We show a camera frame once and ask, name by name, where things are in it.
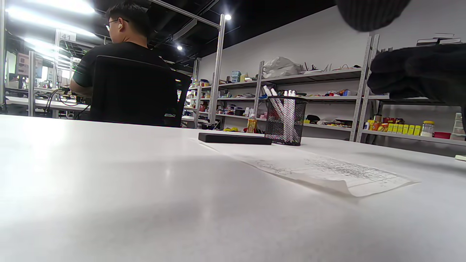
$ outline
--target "ear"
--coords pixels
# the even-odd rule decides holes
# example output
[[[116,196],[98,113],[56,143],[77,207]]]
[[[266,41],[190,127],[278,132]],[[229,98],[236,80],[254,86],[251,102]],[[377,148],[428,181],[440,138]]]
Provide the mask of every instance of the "ear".
[[[118,29],[121,31],[122,29],[124,29],[124,20],[123,18],[118,18]]]

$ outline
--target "chair backrest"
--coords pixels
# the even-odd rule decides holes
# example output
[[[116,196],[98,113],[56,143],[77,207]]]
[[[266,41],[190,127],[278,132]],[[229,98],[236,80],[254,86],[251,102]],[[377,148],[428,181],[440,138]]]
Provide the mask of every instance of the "chair backrest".
[[[158,65],[105,55],[97,57],[95,68],[92,121],[164,126],[164,115],[174,113],[180,122],[178,127],[181,125],[191,83],[189,76]]]

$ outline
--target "plastic bag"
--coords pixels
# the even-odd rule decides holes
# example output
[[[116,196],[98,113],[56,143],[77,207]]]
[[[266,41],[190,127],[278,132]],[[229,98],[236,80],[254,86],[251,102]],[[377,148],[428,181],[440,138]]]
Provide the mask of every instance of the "plastic bag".
[[[303,71],[302,65],[280,56],[264,64],[263,78],[293,76],[301,71]]]

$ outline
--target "black pen holder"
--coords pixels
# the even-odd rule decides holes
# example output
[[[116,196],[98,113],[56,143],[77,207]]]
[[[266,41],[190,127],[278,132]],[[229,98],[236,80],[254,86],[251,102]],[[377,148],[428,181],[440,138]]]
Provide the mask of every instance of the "black pen holder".
[[[300,97],[269,97],[265,137],[276,144],[301,145],[306,105]]]

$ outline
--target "hand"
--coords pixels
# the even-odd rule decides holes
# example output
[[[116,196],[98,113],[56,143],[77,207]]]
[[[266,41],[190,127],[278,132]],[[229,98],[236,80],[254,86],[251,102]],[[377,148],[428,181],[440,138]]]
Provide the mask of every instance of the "hand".
[[[392,99],[427,97],[466,105],[466,44],[403,48],[376,56],[367,85]]]

